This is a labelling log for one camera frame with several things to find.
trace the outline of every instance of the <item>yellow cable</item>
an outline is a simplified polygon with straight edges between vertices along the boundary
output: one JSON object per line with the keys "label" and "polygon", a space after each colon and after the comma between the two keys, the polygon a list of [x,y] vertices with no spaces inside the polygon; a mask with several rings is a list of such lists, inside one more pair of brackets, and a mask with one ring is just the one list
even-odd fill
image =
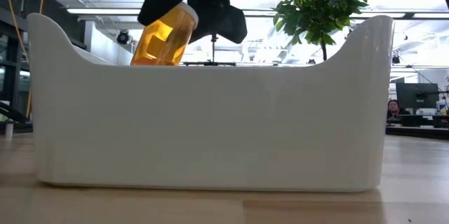
{"label": "yellow cable", "polygon": [[[28,53],[25,50],[25,46],[23,45],[22,36],[20,35],[20,30],[19,30],[19,27],[18,27],[18,24],[17,24],[17,20],[15,19],[13,2],[11,0],[8,0],[8,3],[9,3],[9,9],[11,10],[11,14],[13,15],[13,22],[14,22],[14,26],[15,26],[15,31],[16,31],[17,36],[19,38],[20,46],[22,47],[22,51],[25,54],[25,59],[27,60],[28,65],[30,65],[29,64],[29,59],[28,59]],[[40,14],[42,14],[42,9],[43,9],[43,0],[41,0],[41,7],[39,9],[39,13]],[[29,118],[30,110],[31,110],[31,87],[30,87],[30,90],[28,92],[27,118]]]}

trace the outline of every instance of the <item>green leaves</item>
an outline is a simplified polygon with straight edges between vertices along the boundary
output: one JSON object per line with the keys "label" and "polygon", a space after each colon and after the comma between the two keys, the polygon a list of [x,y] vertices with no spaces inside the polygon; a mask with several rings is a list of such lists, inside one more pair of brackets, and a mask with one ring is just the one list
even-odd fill
{"label": "green leaves", "polygon": [[368,0],[283,0],[275,8],[273,23],[278,32],[292,37],[292,45],[301,44],[303,32],[309,44],[332,45],[329,34],[350,26],[349,16],[366,6]]}

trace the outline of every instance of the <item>wooden surface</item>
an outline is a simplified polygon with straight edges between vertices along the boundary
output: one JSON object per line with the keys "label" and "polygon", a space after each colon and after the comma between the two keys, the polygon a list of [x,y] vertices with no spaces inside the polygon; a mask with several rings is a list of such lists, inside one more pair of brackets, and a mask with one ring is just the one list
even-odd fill
{"label": "wooden surface", "polygon": [[1,224],[449,223],[449,142],[387,136],[381,185],[356,194],[51,187],[33,149],[0,139]]}

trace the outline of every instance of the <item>orange bottle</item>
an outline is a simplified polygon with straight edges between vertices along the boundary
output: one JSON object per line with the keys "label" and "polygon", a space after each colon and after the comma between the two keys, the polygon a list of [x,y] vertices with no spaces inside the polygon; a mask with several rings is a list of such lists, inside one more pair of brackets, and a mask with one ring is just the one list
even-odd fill
{"label": "orange bottle", "polygon": [[197,25],[195,10],[186,3],[178,4],[144,28],[131,65],[179,65]]}

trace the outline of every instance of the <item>plant stem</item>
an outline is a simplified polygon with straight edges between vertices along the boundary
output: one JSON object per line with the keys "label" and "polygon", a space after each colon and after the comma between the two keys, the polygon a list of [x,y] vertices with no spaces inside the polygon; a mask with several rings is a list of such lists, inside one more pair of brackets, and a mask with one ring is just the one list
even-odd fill
{"label": "plant stem", "polygon": [[323,60],[327,60],[328,53],[326,51],[326,43],[324,42],[324,40],[322,38],[321,38],[321,50],[323,50]]}

